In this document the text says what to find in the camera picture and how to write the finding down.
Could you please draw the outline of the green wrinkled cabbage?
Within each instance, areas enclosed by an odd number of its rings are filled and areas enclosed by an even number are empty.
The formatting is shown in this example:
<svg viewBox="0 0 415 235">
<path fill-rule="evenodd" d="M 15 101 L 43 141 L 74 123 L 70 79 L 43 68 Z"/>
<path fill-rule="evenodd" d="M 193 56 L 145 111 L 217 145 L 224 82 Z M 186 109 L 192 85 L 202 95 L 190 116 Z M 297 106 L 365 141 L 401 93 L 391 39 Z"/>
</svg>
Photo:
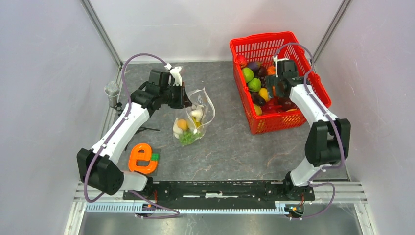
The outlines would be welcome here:
<svg viewBox="0 0 415 235">
<path fill-rule="evenodd" d="M 259 78 L 253 78 L 246 85 L 250 92 L 258 92 L 262 88 L 262 82 Z"/>
</svg>

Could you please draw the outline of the dark purple grape bunch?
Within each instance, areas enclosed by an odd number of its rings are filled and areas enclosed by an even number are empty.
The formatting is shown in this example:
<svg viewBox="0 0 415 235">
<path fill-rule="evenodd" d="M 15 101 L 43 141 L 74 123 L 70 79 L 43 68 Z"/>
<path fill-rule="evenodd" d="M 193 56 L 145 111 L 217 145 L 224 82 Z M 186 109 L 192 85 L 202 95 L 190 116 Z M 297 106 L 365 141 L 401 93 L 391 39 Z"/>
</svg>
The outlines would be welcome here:
<svg viewBox="0 0 415 235">
<path fill-rule="evenodd" d="M 266 80 L 266 77 L 260 77 L 259 79 L 260 79 L 260 81 L 261 81 L 261 87 L 262 87 L 262 88 L 266 88 L 266 87 L 267 87 L 267 80 Z"/>
</svg>

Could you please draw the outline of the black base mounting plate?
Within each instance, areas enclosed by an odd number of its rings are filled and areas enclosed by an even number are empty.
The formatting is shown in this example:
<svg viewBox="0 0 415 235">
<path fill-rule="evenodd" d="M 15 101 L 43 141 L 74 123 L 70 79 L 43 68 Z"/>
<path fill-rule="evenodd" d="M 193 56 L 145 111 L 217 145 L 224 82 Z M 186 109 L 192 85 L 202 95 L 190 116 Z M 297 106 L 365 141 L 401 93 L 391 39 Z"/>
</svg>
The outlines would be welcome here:
<svg viewBox="0 0 415 235">
<path fill-rule="evenodd" d="M 140 194 L 171 209 L 273 209 L 275 202 L 315 200 L 310 186 L 281 181 L 151 181 Z"/>
</svg>

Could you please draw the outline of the small yellow fruit low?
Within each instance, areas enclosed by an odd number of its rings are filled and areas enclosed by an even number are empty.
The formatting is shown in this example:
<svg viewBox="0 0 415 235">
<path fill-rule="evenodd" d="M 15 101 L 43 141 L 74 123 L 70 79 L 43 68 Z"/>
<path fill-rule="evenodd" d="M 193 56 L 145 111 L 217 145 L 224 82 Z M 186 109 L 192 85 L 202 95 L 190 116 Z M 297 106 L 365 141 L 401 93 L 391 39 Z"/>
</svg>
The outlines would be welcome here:
<svg viewBox="0 0 415 235">
<path fill-rule="evenodd" d="M 256 113 L 258 116 L 262 115 L 262 109 L 261 109 L 261 107 L 260 107 L 260 106 L 258 106 L 258 105 L 256 105 L 256 104 L 253 104 L 253 106 L 254 106 L 255 113 Z"/>
</svg>

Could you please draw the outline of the red plastic basket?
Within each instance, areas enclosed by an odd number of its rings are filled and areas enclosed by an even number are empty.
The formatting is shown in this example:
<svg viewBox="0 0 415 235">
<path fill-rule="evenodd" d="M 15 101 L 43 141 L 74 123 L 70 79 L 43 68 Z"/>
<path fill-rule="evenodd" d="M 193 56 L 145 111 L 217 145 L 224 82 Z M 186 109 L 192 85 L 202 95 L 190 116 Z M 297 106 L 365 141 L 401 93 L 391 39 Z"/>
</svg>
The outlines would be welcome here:
<svg viewBox="0 0 415 235">
<path fill-rule="evenodd" d="M 320 77 L 314 73 L 304 55 L 305 50 L 301 48 L 292 32 L 263 33 L 232 39 L 230 41 L 230 49 L 233 58 L 235 82 L 252 134 L 295 128 L 308 122 L 297 106 L 296 109 L 281 110 L 281 106 L 277 102 L 279 97 L 270 97 L 270 100 L 264 106 L 261 106 L 262 115 L 258 116 L 255 113 L 251 99 L 252 92 L 249 91 L 244 82 L 241 68 L 234 61 L 239 54 L 244 55 L 248 63 L 252 61 L 261 63 L 260 69 L 254 73 L 254 78 L 268 76 L 267 68 L 275 65 L 273 61 L 274 56 L 294 60 L 299 76 L 304 76 L 309 72 L 308 81 L 313 91 L 327 108 L 330 107 L 331 100 L 320 81 Z"/>
</svg>

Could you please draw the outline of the dark red plum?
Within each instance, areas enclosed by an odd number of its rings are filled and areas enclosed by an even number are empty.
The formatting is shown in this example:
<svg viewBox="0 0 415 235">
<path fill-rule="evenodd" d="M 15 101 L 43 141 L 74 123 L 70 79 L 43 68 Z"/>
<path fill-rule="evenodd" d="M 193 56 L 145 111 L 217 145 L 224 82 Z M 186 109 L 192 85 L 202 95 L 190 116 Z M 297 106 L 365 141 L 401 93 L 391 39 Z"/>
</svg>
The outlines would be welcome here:
<svg viewBox="0 0 415 235">
<path fill-rule="evenodd" d="M 281 106 L 281 110 L 283 111 L 296 109 L 296 105 L 289 98 L 280 97 L 277 102 Z"/>
</svg>

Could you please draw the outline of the yellow lemon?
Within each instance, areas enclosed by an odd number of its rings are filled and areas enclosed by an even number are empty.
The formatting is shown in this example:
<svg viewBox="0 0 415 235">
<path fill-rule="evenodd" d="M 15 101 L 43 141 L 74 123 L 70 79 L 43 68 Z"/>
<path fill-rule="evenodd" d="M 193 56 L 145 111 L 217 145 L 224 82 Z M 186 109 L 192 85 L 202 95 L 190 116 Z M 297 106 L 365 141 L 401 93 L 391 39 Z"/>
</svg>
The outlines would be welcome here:
<svg viewBox="0 0 415 235">
<path fill-rule="evenodd" d="M 268 102 L 270 100 L 268 90 L 266 88 L 261 88 L 258 91 L 258 94 L 265 100 L 265 102 Z"/>
</svg>

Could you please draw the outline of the orange pumpkin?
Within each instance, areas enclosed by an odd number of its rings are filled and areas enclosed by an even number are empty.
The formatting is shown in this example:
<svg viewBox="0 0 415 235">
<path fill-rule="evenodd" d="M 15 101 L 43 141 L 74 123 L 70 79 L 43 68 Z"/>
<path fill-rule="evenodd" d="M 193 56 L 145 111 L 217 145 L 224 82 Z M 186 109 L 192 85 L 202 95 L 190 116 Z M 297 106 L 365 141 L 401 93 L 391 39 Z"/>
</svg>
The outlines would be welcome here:
<svg viewBox="0 0 415 235">
<path fill-rule="evenodd" d="M 276 74 L 276 67 L 275 66 L 269 66 L 267 68 L 267 75 L 271 76 L 271 75 L 275 75 Z"/>
</svg>

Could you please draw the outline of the grey microphone on stand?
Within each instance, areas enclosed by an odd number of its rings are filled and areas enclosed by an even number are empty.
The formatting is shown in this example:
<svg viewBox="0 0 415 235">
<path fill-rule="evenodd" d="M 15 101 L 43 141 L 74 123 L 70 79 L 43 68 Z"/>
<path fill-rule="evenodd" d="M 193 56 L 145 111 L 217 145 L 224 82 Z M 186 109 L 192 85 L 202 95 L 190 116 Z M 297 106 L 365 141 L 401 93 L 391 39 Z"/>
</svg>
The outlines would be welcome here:
<svg viewBox="0 0 415 235">
<path fill-rule="evenodd" d="M 104 91 L 109 99 L 110 108 L 113 108 L 116 111 L 118 108 L 121 108 L 121 103 L 118 102 L 118 96 L 121 92 L 120 86 L 116 82 L 111 81 L 105 86 Z M 159 129 L 142 127 L 142 124 L 149 118 L 150 112 L 147 108 L 144 108 L 140 104 L 134 102 L 128 103 L 125 106 L 125 109 L 121 111 L 119 119 L 108 129 L 107 133 L 103 135 L 102 138 L 110 136 L 118 129 L 121 130 L 121 126 L 123 124 L 125 124 L 123 131 L 129 132 L 136 130 L 133 135 L 147 129 L 159 131 Z"/>
</svg>

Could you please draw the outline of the green apple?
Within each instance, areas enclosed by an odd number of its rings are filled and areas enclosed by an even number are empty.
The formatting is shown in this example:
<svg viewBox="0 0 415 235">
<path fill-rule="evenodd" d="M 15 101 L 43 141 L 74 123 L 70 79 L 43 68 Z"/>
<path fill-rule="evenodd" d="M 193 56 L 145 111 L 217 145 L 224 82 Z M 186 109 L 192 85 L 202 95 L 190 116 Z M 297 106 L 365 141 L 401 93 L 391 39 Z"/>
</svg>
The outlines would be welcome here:
<svg viewBox="0 0 415 235">
<path fill-rule="evenodd" d="M 241 72 L 245 83 L 249 83 L 254 79 L 254 72 L 249 67 L 242 68 Z"/>
</svg>

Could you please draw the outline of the purple eggplant top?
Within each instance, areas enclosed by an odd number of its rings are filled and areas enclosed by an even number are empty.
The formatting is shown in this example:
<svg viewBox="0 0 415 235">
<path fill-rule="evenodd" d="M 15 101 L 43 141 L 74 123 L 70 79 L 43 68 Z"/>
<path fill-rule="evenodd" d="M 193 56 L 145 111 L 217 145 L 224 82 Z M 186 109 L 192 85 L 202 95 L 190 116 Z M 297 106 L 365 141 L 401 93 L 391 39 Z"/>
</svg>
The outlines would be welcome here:
<svg viewBox="0 0 415 235">
<path fill-rule="evenodd" d="M 261 63 L 258 62 L 258 61 L 252 61 L 252 62 L 249 62 L 246 65 L 246 67 L 249 68 L 249 69 L 251 69 L 255 73 L 255 72 L 257 72 L 260 69 Z"/>
</svg>

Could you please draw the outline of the yellow green pepper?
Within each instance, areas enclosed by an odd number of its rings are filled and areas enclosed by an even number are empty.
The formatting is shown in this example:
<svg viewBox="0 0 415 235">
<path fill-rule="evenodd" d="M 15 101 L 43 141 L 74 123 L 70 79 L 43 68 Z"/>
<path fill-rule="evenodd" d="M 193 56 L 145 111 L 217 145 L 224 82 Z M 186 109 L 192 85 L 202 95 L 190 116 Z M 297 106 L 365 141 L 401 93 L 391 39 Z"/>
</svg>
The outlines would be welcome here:
<svg viewBox="0 0 415 235">
<path fill-rule="evenodd" d="M 191 117 L 191 119 L 192 119 L 196 129 L 201 126 L 201 123 L 198 122 L 195 117 Z"/>
</svg>

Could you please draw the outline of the yellow orange lemon fruit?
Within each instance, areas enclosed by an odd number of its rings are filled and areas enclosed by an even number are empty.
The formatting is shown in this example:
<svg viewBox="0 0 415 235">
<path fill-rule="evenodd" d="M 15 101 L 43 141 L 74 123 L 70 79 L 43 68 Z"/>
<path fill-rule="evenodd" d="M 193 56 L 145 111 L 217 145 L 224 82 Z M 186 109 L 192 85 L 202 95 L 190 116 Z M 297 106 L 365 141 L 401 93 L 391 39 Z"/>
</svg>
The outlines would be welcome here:
<svg viewBox="0 0 415 235">
<path fill-rule="evenodd" d="M 177 127 L 180 128 L 182 131 L 187 131 L 188 130 L 187 121 L 185 119 L 179 119 L 177 121 Z"/>
</svg>

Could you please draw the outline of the clear dotted zip top bag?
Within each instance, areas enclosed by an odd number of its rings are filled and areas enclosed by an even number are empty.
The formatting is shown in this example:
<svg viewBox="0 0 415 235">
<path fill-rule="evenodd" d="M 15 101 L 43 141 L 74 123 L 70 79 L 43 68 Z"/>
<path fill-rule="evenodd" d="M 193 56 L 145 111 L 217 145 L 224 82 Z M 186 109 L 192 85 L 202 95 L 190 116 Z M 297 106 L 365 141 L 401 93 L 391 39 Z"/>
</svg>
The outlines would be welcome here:
<svg viewBox="0 0 415 235">
<path fill-rule="evenodd" d="M 216 115 L 215 107 L 205 88 L 188 94 L 190 107 L 177 112 L 172 132 L 182 146 L 193 144 L 205 135 Z"/>
</svg>

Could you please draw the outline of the red apple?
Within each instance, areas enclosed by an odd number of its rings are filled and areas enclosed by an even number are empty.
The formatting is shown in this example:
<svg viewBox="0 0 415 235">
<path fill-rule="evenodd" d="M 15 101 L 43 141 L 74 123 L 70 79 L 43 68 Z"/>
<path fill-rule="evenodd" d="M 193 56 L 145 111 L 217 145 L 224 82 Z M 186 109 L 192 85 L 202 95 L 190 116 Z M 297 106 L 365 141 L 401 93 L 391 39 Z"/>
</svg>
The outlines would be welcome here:
<svg viewBox="0 0 415 235">
<path fill-rule="evenodd" d="M 237 55 L 234 61 L 240 68 L 246 67 L 248 63 L 246 57 L 242 54 Z"/>
</svg>

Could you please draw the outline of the dark eggplant lower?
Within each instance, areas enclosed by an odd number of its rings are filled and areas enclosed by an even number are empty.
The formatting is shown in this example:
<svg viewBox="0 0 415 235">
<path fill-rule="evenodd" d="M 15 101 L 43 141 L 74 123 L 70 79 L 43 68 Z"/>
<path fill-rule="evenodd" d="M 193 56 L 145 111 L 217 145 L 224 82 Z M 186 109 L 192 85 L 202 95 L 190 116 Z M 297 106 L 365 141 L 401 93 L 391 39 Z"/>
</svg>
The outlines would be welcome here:
<svg viewBox="0 0 415 235">
<path fill-rule="evenodd" d="M 257 106 L 264 106 L 267 102 L 262 96 L 259 95 L 259 93 L 256 92 L 251 93 L 251 99 L 253 104 Z"/>
</svg>

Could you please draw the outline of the green small block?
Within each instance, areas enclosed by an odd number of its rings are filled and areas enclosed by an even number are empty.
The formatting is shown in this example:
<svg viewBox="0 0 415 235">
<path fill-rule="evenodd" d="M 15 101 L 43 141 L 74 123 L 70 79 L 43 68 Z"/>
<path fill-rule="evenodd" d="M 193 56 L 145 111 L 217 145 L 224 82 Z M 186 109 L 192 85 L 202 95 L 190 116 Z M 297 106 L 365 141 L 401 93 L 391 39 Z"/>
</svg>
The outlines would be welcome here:
<svg viewBox="0 0 415 235">
<path fill-rule="evenodd" d="M 160 157 L 159 153 L 152 153 L 150 161 L 158 161 L 159 157 Z"/>
</svg>

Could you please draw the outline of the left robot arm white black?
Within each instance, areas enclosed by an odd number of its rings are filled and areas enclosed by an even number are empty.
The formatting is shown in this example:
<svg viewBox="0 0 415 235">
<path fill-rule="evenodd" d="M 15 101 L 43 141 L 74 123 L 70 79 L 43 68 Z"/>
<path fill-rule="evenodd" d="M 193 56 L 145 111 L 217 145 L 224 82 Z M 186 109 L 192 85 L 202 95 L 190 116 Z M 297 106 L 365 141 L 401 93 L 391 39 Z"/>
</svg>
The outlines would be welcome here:
<svg viewBox="0 0 415 235">
<path fill-rule="evenodd" d="M 90 149 L 80 149 L 77 164 L 84 186 L 91 186 L 105 194 L 114 195 L 122 190 L 134 190 L 141 199 L 149 199 L 154 187 L 147 176 L 122 171 L 117 163 L 125 147 L 138 129 L 166 104 L 173 109 L 192 106 L 182 81 L 182 67 L 169 71 L 150 71 L 149 79 L 130 95 L 120 117 L 109 131 Z"/>
</svg>

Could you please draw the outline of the orange letter e toy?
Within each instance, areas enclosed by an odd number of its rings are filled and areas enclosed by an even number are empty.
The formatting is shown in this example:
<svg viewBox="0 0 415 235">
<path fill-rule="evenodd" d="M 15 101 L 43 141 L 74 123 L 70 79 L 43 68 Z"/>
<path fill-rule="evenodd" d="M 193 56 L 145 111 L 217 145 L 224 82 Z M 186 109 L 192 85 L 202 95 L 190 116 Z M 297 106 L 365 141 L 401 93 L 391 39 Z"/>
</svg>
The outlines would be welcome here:
<svg viewBox="0 0 415 235">
<path fill-rule="evenodd" d="M 128 168 L 131 172 L 138 172 L 144 175 L 156 171 L 159 161 L 150 161 L 151 154 L 155 153 L 147 143 L 139 143 L 133 147 L 130 153 Z"/>
</svg>

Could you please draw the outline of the white mushroom toy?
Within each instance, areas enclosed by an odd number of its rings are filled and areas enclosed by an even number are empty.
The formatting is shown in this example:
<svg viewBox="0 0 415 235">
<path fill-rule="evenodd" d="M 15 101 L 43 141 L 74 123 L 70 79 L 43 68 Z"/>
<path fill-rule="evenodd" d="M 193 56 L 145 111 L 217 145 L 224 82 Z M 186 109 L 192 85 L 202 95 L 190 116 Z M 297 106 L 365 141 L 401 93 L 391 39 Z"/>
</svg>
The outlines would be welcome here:
<svg viewBox="0 0 415 235">
<path fill-rule="evenodd" d="M 204 116 L 204 106 L 198 105 L 195 110 L 190 112 L 191 117 L 195 117 L 198 122 L 201 122 Z"/>
</svg>

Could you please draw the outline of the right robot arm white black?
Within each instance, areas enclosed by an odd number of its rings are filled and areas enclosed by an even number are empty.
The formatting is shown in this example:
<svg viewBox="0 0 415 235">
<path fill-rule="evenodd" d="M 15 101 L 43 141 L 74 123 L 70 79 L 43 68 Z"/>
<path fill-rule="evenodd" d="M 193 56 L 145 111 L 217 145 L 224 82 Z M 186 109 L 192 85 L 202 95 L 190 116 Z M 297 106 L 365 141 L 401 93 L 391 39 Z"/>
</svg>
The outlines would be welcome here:
<svg viewBox="0 0 415 235">
<path fill-rule="evenodd" d="M 286 175 L 283 195 L 295 200 L 302 188 L 312 186 L 317 175 L 343 166 L 348 155 L 351 124 L 338 118 L 318 98 L 309 84 L 307 72 L 299 76 L 295 61 L 274 59 L 276 73 L 266 77 L 269 97 L 289 98 L 310 125 L 301 163 Z"/>
</svg>

